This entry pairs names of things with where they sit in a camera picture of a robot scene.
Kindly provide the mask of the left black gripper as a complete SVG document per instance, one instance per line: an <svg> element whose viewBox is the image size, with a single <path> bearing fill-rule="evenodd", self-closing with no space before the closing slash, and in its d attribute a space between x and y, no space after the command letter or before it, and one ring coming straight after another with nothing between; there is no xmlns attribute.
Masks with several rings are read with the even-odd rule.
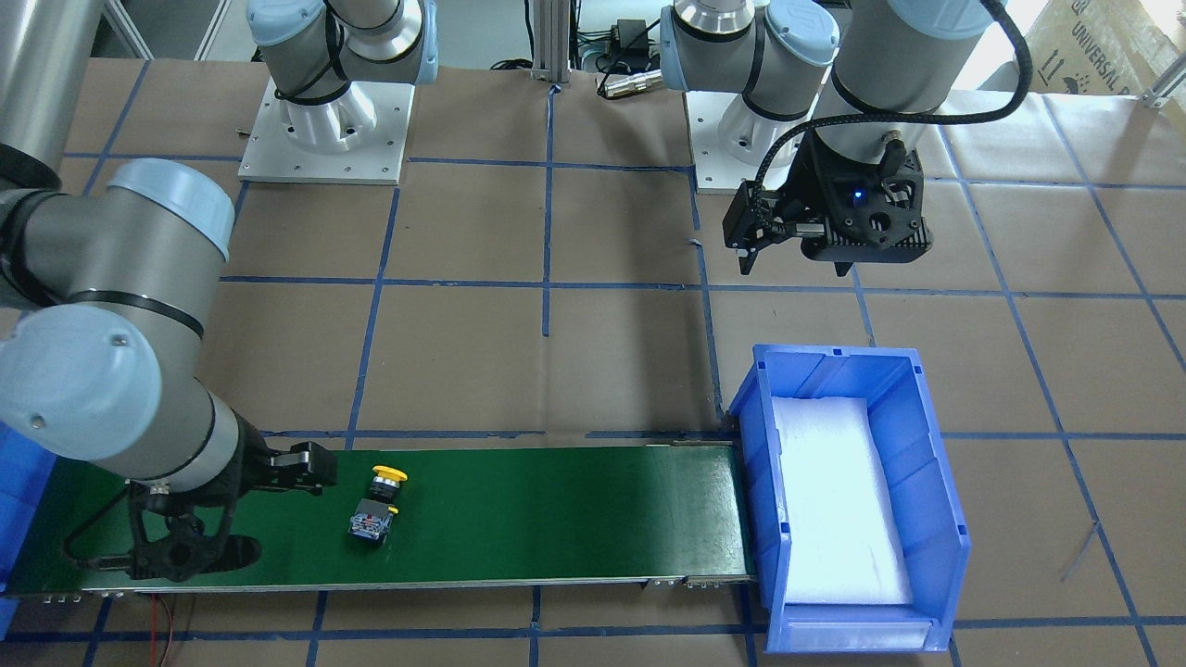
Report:
<svg viewBox="0 0 1186 667"><path fill-rule="evenodd" d="M876 163L844 157L817 131L806 132L783 195L742 182L723 216L723 242L750 275L758 253L789 239L801 252L834 263L844 277L855 263L910 263L932 247L923 215L924 172L898 131L886 132ZM822 229L816 235L816 225Z"/></svg>

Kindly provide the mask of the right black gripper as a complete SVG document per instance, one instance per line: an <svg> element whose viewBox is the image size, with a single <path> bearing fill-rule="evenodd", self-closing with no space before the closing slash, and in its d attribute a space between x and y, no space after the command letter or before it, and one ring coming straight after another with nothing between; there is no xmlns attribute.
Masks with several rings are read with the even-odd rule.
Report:
<svg viewBox="0 0 1186 667"><path fill-rule="evenodd" d="M272 450L246 418L232 417L232 456L212 478L186 491L130 484L132 547L125 570L132 579L180 583L249 566L261 557L262 545L253 536L232 535L246 494L300 490L320 497L323 489L337 485L337 456L323 444L300 442L287 451Z"/></svg>

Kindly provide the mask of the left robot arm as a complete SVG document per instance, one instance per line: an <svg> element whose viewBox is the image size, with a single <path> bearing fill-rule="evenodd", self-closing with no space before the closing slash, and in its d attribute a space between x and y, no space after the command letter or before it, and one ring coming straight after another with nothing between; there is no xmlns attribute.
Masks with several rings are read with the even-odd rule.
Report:
<svg viewBox="0 0 1186 667"><path fill-rule="evenodd" d="M1035 75L1003 1L854 1L847 27L814 1L674 1L658 25L668 88L737 94L737 109L766 123L740 151L755 174L723 216L723 244L745 275L791 239L839 277L923 258L935 237L922 128L1008 117ZM940 113L991 25L1014 50L1014 93L1000 108Z"/></svg>

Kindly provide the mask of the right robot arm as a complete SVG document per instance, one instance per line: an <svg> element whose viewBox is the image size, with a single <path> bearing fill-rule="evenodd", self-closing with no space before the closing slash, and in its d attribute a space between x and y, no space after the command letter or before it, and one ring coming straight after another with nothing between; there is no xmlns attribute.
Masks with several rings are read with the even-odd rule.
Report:
<svg viewBox="0 0 1186 667"><path fill-rule="evenodd" d="M58 174L98 1L4 2L4 424L123 479L64 536L75 567L187 580L261 557L240 498L337 481L312 442L272 450L196 379L232 199L199 170L136 157L101 195Z"/></svg>

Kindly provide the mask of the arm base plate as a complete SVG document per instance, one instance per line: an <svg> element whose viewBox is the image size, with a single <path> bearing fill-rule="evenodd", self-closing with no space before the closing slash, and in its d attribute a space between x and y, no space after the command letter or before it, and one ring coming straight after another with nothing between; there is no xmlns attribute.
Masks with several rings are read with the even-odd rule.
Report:
<svg viewBox="0 0 1186 667"><path fill-rule="evenodd" d="M353 82L321 106L264 89L238 177L272 184L398 185L410 131L412 84Z"/></svg>
<svg viewBox="0 0 1186 667"><path fill-rule="evenodd" d="M750 94L686 93L699 193L731 195L753 179L774 140L812 117L821 87L814 80L776 80Z"/></svg>

